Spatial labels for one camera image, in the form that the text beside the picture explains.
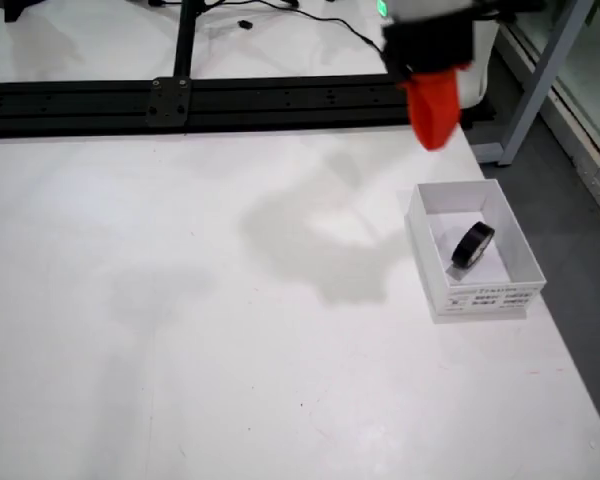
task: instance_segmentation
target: roll of tape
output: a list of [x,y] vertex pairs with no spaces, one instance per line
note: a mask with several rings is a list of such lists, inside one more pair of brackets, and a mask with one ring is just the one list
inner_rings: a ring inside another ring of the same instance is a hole
[[482,256],[491,242],[495,230],[483,222],[477,222],[465,233],[453,251],[451,261],[457,268],[472,267]]

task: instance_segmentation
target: white cardboard box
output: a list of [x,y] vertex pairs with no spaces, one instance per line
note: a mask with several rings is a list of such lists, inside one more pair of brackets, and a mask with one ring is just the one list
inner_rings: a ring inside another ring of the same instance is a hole
[[[495,180],[418,184],[407,217],[439,315],[523,310],[546,283]],[[478,221],[495,229],[494,238],[472,268],[459,270],[451,255]]]

